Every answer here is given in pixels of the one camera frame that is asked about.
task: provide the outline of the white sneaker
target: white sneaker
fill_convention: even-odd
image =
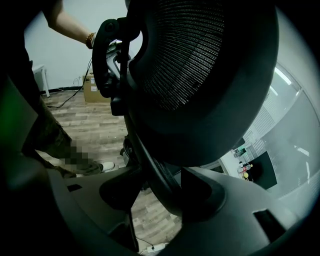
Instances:
[[[114,162],[102,162],[101,163],[103,168],[102,168],[102,172],[106,173],[111,171],[113,168],[115,168],[115,163]]]

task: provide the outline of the wood laminate flooring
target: wood laminate flooring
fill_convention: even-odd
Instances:
[[[51,93],[50,97],[42,96],[47,106],[59,106],[74,91]],[[109,103],[87,103],[82,91],[79,91],[61,108],[50,108],[53,116],[69,134],[82,152],[97,162],[112,161],[114,171],[124,167],[125,163],[120,150],[127,135],[123,116],[113,116]],[[62,161],[46,153],[39,154],[55,166],[65,166]],[[169,243],[181,229],[181,218],[170,214],[159,202],[151,189],[141,191],[132,207],[132,218],[137,238],[150,244]],[[142,252],[149,244],[138,239]]]

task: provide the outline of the camouflage pants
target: camouflage pants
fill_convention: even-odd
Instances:
[[[78,152],[72,146],[72,139],[56,121],[44,101],[40,97],[37,108],[38,117],[23,145],[23,154],[41,162],[45,168],[58,170],[64,178],[75,177],[76,174],[93,175],[101,173],[103,166]],[[35,150],[47,153],[53,158],[64,160],[67,165],[76,167],[75,172],[53,166],[44,160]]]

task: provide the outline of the black cable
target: black cable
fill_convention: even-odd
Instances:
[[[85,76],[84,76],[84,79],[83,79],[83,83],[82,83],[82,86],[79,90],[77,90],[70,98],[68,98],[64,103],[62,103],[60,106],[47,106],[48,108],[51,108],[51,109],[60,109],[68,100],[70,100],[72,97],[74,97],[78,92],[80,92],[82,90],[82,88],[84,87],[84,84],[85,84],[85,81],[86,81],[86,77],[87,77],[87,74],[89,72],[89,69],[90,69],[90,66],[92,64],[92,58],[90,59],[89,63],[88,63],[88,66],[87,66],[87,70],[86,70],[86,73],[85,73]]]
[[[151,244],[151,243],[149,243],[149,242],[147,242],[146,240],[143,240],[143,239],[138,238],[138,237],[135,237],[135,238],[136,238],[136,239],[139,239],[139,240],[141,240],[141,241],[144,241],[144,242],[146,242],[147,244],[151,245],[151,246],[152,246],[152,250],[154,250],[154,249],[155,249],[154,245],[153,245],[153,244]]]

